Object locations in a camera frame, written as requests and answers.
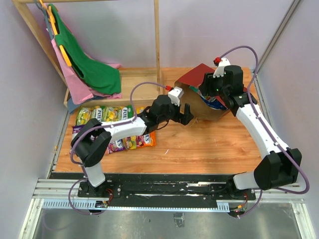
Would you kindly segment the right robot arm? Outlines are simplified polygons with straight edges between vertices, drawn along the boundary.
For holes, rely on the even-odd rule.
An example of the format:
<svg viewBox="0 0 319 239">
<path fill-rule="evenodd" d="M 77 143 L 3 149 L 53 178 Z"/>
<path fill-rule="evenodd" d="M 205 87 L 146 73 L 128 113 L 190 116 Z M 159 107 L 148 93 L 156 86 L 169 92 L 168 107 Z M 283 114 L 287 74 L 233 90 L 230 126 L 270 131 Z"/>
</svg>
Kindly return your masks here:
<svg viewBox="0 0 319 239">
<path fill-rule="evenodd" d="M 257 101 L 244 88 L 241 67 L 229 65 L 205 73 L 199 90 L 203 96 L 221 98 L 246 127 L 262 157 L 253 171 L 233 176 L 226 186 L 229 198 L 238 199 L 246 189 L 269 190 L 296 182 L 302 154 L 284 143 L 265 120 Z"/>
</svg>

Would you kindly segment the red brown paper bag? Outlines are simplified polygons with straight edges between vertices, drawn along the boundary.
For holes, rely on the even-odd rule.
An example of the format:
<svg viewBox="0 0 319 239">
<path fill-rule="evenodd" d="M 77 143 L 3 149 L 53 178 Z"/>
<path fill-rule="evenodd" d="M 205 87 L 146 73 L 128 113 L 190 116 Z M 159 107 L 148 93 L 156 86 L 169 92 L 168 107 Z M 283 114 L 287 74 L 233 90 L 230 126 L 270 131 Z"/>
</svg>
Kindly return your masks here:
<svg viewBox="0 0 319 239">
<path fill-rule="evenodd" d="M 249 106 L 249 96 L 243 84 L 243 70 L 240 66 L 229 65 L 224 68 L 224 95 L 216 98 L 227 108 L 227 110 L 215 110 L 210 108 L 201 97 L 189 86 L 199 89 L 203 82 L 205 73 L 214 73 L 214 69 L 205 64 L 200 64 L 181 76 L 175 86 L 183 89 L 181 104 L 189 104 L 190 111 L 195 118 L 201 120 L 217 121 L 227 113 L 232 113 L 240 118 Z"/>
</svg>

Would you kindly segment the purple Fox's candy bag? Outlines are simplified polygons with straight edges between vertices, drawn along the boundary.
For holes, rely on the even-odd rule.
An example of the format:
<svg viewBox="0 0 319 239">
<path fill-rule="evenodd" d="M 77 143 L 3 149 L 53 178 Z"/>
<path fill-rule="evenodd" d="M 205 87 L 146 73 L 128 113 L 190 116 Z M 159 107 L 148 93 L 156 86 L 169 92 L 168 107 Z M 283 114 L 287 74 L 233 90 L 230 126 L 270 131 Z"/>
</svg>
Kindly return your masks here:
<svg viewBox="0 0 319 239">
<path fill-rule="evenodd" d="M 125 149 L 126 148 L 125 148 L 125 146 L 123 144 L 123 140 L 122 139 L 113 141 L 113 142 L 111 142 L 108 145 L 108 153 L 120 152 L 120 151 L 123 151 Z"/>
</svg>

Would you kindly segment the yellow snack pack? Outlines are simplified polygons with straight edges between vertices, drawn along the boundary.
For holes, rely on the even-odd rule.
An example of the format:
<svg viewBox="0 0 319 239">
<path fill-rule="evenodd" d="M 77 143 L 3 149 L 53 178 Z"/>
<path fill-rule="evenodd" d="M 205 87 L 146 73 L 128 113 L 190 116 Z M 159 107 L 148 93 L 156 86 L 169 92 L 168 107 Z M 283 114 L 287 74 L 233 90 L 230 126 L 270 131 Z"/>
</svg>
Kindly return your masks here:
<svg viewBox="0 0 319 239">
<path fill-rule="evenodd" d="M 144 111 L 144 107 L 136 107 L 134 108 L 134 114 L 137 116 L 138 114 L 141 114 Z"/>
</svg>

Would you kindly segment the teal mint Fox's candy bag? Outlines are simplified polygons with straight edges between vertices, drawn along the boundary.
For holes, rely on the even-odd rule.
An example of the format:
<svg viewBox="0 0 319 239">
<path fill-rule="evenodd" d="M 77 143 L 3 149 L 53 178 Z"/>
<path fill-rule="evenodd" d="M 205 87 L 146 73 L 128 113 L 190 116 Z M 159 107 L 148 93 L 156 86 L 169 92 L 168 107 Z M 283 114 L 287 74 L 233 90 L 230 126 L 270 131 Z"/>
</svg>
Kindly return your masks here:
<svg viewBox="0 0 319 239">
<path fill-rule="evenodd" d="M 210 108 L 215 110 L 227 110 L 227 108 L 216 97 L 203 96 L 201 91 L 194 86 L 189 86 L 189 88 L 196 92 Z"/>
</svg>

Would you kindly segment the green Fox's candy bag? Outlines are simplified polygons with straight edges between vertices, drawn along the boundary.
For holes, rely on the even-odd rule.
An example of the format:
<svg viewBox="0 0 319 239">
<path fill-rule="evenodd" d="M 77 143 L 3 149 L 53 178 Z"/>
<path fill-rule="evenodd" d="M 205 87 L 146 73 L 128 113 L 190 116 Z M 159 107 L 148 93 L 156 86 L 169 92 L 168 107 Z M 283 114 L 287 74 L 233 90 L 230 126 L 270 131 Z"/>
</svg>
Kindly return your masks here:
<svg viewBox="0 0 319 239">
<path fill-rule="evenodd" d="M 77 113 L 75 125 L 84 125 L 90 119 L 102 121 L 104 106 L 81 107 Z"/>
<path fill-rule="evenodd" d="M 102 114 L 102 122 L 114 122 L 128 120 L 134 116 L 131 105 L 124 107 L 105 107 Z"/>
</svg>

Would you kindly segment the purple snack bag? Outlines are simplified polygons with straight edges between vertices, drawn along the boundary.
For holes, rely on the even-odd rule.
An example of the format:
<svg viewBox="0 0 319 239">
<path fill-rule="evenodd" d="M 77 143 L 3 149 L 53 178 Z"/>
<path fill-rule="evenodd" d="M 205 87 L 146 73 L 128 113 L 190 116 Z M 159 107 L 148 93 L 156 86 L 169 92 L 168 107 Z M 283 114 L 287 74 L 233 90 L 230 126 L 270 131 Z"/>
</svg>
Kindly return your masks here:
<svg viewBox="0 0 319 239">
<path fill-rule="evenodd" d="M 87 129 L 85 128 L 85 125 L 73 126 L 72 127 L 72 138 L 71 138 L 71 140 L 74 140 L 75 138 L 79 138 L 86 131 L 87 131 Z"/>
</svg>

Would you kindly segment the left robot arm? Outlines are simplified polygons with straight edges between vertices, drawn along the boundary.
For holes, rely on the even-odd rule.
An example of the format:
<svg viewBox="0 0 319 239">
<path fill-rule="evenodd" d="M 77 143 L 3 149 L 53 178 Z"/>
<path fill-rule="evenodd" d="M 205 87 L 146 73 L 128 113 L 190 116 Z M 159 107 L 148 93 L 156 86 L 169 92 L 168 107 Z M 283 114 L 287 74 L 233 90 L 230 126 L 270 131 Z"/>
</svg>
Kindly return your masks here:
<svg viewBox="0 0 319 239">
<path fill-rule="evenodd" d="M 187 125 L 193 118 L 189 104 L 185 104 L 181 112 L 179 103 L 173 103 L 168 95 L 160 95 L 150 107 L 130 119 L 106 123 L 90 119 L 71 141 L 71 154 L 81 160 L 89 191 L 101 197 L 107 191 L 101 160 L 110 143 L 149 134 L 158 130 L 159 124 L 170 120 Z"/>
</svg>

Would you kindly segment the orange Fox's candy bag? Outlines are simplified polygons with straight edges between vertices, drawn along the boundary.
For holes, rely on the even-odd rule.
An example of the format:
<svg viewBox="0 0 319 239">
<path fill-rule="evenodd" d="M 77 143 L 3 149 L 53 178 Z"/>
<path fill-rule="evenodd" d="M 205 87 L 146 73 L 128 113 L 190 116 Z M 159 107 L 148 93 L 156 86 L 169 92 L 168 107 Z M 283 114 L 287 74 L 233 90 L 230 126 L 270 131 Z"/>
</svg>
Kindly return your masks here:
<svg viewBox="0 0 319 239">
<path fill-rule="evenodd" d="M 123 145 L 128 150 L 156 146 L 156 134 L 151 132 L 145 135 L 129 136 L 123 139 Z"/>
</svg>

